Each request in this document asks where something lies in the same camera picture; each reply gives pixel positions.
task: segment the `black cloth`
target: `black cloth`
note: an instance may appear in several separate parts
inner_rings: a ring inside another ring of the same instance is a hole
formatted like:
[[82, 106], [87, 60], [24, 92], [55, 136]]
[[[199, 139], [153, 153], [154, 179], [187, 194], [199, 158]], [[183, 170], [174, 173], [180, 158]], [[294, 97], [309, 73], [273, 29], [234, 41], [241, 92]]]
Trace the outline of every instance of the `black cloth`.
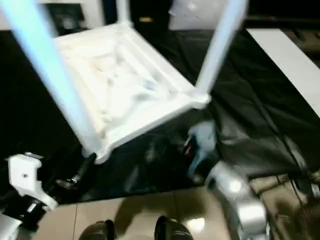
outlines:
[[[25, 151], [48, 156], [60, 146], [72, 146], [76, 137], [13, 36], [0, 34], [1, 158]], [[212, 32], [141, 34], [195, 83]], [[69, 202], [194, 186], [170, 136], [210, 119], [217, 125], [223, 160], [249, 178], [300, 173], [320, 166], [320, 119], [251, 36], [240, 32], [207, 109], [190, 110], [115, 149], [107, 162], [96, 166], [88, 190]], [[2, 169], [6, 168], [3, 160]], [[4, 183], [7, 177], [2, 175]]]

